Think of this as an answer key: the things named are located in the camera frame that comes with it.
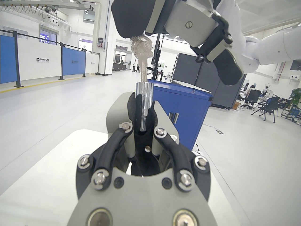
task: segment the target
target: robotic arm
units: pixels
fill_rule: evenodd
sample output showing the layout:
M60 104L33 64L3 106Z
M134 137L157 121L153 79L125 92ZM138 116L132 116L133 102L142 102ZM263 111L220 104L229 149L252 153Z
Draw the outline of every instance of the robotic arm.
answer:
M253 72L259 65L301 58L301 27L263 40L243 36L235 0L115 0L112 12L124 38L144 32L179 35L190 44L197 62L215 64L226 85L236 84L242 73Z

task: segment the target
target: chrome cylinder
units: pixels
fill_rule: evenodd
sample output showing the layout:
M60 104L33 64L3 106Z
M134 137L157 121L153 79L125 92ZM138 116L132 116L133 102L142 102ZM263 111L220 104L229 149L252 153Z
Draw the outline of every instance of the chrome cylinder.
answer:
M140 131L146 131L146 117L148 114L148 109L151 107L153 102L153 90L154 90L154 84L150 82L139 82L136 83L136 97L138 95L142 96L141 101L141 125L140 125Z

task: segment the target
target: black partition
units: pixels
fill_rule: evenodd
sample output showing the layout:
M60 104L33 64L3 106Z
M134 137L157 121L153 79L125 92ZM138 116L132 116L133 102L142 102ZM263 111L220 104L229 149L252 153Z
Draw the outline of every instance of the black partition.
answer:
M178 54L172 74L173 80L182 81L206 89L213 96L212 105L231 109L246 75L232 86L224 85L213 63L196 63L196 56Z

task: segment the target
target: display screen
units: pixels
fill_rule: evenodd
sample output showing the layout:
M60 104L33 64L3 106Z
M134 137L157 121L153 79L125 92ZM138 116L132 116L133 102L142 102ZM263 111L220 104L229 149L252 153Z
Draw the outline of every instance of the display screen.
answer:
M49 36L43 33L40 33L40 38L44 39L44 40L40 40L40 42L42 43L49 43Z
M81 50L84 49L88 52L92 51L92 41L91 40L84 40L84 39L79 39L78 40L78 48L80 48Z

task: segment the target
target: screw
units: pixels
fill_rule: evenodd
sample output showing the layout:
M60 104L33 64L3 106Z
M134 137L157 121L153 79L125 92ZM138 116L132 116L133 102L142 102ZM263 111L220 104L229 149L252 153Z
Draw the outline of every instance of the screw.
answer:
M207 164L206 160L204 160L203 158L199 159L199 165L200 166L206 166L206 164Z
M81 160L80 160L80 165L81 166L84 166L88 163L88 158L87 157L83 157Z
M185 174L182 174L181 176L181 182L183 185L185 185L186 187L190 186L191 185L191 177L189 174L185 173Z
M130 128L130 125L128 124L128 123L124 123L123 125L122 125L122 129L123 130L128 130Z
M157 130L157 134L160 135L160 136L164 135L164 129L159 128L159 129Z
M82 157L80 157L77 162L77 167L82 170L87 169L90 166L89 157L90 157L89 154L85 154Z
M146 146L146 147L144 148L144 150L145 150L145 152L149 153L149 152L151 151L151 147L150 147L150 146Z
M104 176L103 172L97 173L96 178L94 179L94 183L96 185L102 184L106 180L106 177Z
M193 218L192 215L188 213L181 214L177 218L176 226L195 226L195 225L197 225L195 218Z
M173 139L174 142L178 139L178 137L174 134L171 134L170 137Z

